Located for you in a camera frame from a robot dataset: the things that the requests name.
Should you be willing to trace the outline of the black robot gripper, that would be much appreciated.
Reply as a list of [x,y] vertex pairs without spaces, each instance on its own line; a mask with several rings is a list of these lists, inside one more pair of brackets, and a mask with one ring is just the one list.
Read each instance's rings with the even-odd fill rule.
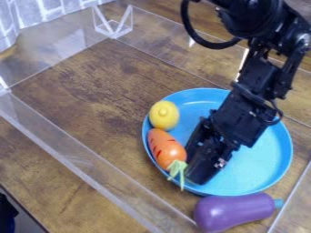
[[232,83],[220,107],[201,117],[185,144],[188,182],[202,185],[225,167],[232,152],[252,147],[265,129],[283,118],[275,100],[264,100],[245,85]]

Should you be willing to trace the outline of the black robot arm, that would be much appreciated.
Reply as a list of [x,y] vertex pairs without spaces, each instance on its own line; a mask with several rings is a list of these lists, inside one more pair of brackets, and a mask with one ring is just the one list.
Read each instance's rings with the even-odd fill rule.
[[283,0],[209,0],[233,38],[222,43],[206,41],[188,16],[188,5],[200,1],[181,1],[182,25],[190,38],[209,49],[225,49],[245,39],[249,52],[225,100],[198,119],[185,144],[189,158],[184,176],[198,185],[224,168],[232,152],[252,147],[264,130],[280,121],[283,112],[275,100],[291,90],[311,48],[311,24]]

